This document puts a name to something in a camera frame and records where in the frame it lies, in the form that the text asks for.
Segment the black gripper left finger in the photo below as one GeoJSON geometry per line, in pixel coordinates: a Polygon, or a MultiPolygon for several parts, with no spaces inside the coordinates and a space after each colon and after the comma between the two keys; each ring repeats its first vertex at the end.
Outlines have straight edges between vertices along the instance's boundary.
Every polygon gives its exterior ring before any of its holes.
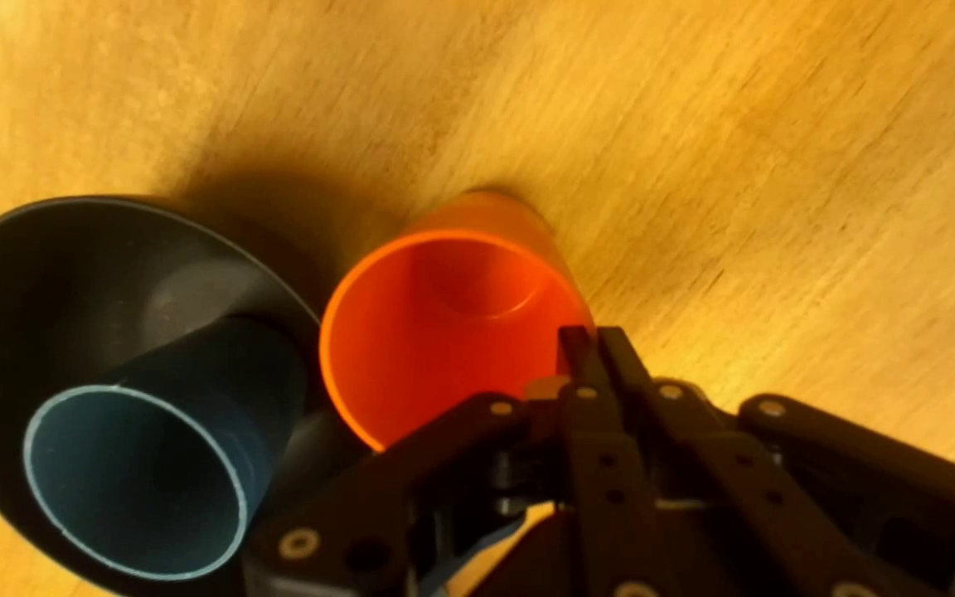
{"type": "Polygon", "coordinates": [[[567,391],[480,391],[309,498],[290,498],[242,551],[247,597],[573,597],[567,532],[541,502],[565,498],[567,391]]]}

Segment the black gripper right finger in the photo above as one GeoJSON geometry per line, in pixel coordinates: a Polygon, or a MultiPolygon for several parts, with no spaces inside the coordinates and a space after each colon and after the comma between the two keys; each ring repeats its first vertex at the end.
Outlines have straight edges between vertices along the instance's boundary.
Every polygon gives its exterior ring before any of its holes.
{"type": "Polygon", "coordinates": [[[720,410],[618,328],[567,328],[560,442],[588,590],[955,597],[955,465],[754,396],[720,410]]]}

